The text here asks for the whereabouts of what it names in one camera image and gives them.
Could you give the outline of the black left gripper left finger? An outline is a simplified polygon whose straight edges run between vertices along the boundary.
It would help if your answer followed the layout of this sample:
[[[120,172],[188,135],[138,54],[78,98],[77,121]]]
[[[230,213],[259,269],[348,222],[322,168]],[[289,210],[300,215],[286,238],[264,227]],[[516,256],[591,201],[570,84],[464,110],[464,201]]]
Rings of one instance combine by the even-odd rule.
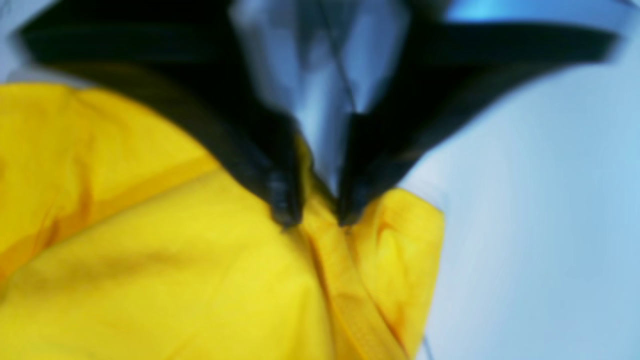
[[[303,194],[294,120],[254,89],[230,0],[56,0],[20,28],[36,62],[105,85],[194,137],[274,220]]]

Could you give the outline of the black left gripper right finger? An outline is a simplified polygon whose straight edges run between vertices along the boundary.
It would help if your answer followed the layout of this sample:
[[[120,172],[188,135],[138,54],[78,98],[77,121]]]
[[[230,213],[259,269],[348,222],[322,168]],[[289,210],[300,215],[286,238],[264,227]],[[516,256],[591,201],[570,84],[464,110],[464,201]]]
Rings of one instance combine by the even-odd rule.
[[[358,223],[370,202],[496,100],[542,75],[603,62],[619,38],[569,23],[413,19],[382,96],[350,116],[338,223]]]

